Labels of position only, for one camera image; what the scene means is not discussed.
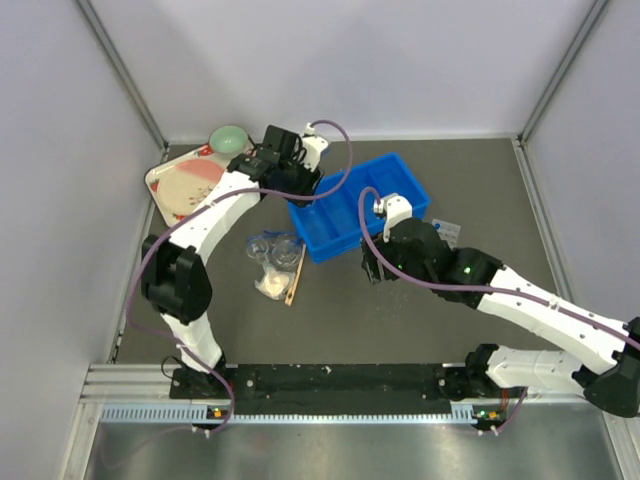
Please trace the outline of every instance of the green bowl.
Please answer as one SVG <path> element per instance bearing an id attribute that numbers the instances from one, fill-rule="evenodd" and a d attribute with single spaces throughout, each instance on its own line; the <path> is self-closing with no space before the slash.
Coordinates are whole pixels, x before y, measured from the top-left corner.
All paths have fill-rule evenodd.
<path id="1" fill-rule="evenodd" d="M 222 155 L 238 155 L 244 152 L 249 135 L 240 127 L 227 125 L 220 127 L 209 137 L 209 146 Z"/>

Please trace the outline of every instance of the white backdrop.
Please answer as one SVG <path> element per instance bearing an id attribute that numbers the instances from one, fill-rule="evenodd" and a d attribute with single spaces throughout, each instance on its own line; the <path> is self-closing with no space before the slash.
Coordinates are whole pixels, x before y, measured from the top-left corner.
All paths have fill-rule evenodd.
<path id="1" fill-rule="evenodd" d="M 53 478 L 159 152 L 69 0 L 0 4 L 0 477 Z"/>
<path id="2" fill-rule="evenodd" d="M 591 0 L 93 0 L 171 141 L 518 133 Z"/>
<path id="3" fill-rule="evenodd" d="M 577 297 L 640 315 L 640 2 L 612 1 L 530 142 Z"/>

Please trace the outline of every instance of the robotic arm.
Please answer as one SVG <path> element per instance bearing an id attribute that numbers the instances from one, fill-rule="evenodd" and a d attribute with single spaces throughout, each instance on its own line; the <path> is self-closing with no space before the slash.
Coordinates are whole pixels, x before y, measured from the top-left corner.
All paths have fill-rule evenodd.
<path id="1" fill-rule="evenodd" d="M 484 396 L 496 387 L 541 387 L 584 396 L 614 415 L 633 417 L 640 404 L 640 353 L 611 334 L 562 313 L 570 310 L 606 325 L 625 337 L 640 338 L 640 318 L 628 324 L 601 317 L 562 300 L 522 278 L 500 260 L 474 248 L 450 249 L 435 227 L 411 217 L 411 205 L 398 195 L 374 203 L 386 217 L 374 245 L 402 272 L 431 283 L 489 286 L 531 294 L 534 302 L 504 293 L 433 290 L 447 301 L 504 318 L 558 345 L 564 351 L 520 351 L 499 345 L 480 345 L 468 355 L 464 374 L 443 372 L 441 391 L 452 400 L 472 394 Z M 395 280 L 362 243 L 363 262 L 372 283 Z"/>
<path id="2" fill-rule="evenodd" d="M 185 347 L 205 364 L 224 364 L 222 349 L 215 341 L 207 308 L 212 289 L 205 265 L 218 242 L 247 210 L 257 205 L 261 194 L 247 192 L 218 203 L 215 199 L 230 191 L 267 188 L 285 193 L 313 195 L 322 179 L 320 157 L 329 143 L 307 125 L 303 135 L 270 125 L 263 142 L 250 154 L 234 158 L 220 182 L 198 205 L 209 208 L 178 228 L 151 258 L 142 277 L 142 294 L 169 325 L 178 348 Z M 294 201 L 299 206 L 308 202 Z M 157 236 L 143 243 L 146 255 Z M 206 372 L 184 351 L 182 361 Z"/>

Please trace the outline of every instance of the table surface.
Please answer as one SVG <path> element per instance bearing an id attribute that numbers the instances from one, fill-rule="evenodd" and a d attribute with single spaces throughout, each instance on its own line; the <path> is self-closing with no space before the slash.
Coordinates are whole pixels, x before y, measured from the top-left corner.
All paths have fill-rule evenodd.
<path id="1" fill-rule="evenodd" d="M 172 147 L 171 157 L 190 148 Z M 355 163 L 388 152 L 400 154 L 430 195 L 426 218 L 461 225 L 459 246 L 484 250 L 555 291 L 510 140 L 354 143 Z M 345 145 L 334 143 L 322 167 L 332 173 L 345 160 Z M 156 211 L 150 232 L 164 229 Z M 480 343 L 554 349 L 502 319 L 406 282 L 371 285 L 359 249 L 318 265 L 307 257 L 295 301 L 287 307 L 254 287 L 262 269 L 247 257 L 245 245 L 263 229 L 292 229 L 283 200 L 266 198 L 247 212 L 207 265 L 213 286 L 209 318 L 230 363 L 461 362 Z M 168 331 L 140 295 L 133 315 L 138 323 Z M 160 363 L 176 353 L 166 339 L 126 329 L 117 361 Z"/>

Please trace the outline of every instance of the divided blue container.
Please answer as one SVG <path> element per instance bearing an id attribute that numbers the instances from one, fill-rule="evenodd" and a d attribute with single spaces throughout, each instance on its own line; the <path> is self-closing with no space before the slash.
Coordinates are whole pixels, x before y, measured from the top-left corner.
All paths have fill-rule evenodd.
<path id="1" fill-rule="evenodd" d="M 342 173 L 325 177 L 316 193 L 335 186 Z M 321 263 L 360 245 L 362 233 L 358 222 L 358 198 L 365 187 L 375 187 L 381 197 L 402 195 L 413 206 L 413 216 L 423 218 L 430 200 L 402 158 L 388 153 L 353 167 L 347 181 L 333 195 L 316 200 L 304 208 L 289 203 L 289 213 L 298 234 L 307 244 L 314 263 Z M 384 228 L 384 218 L 372 211 L 373 195 L 365 201 L 365 220 L 371 235 Z"/>

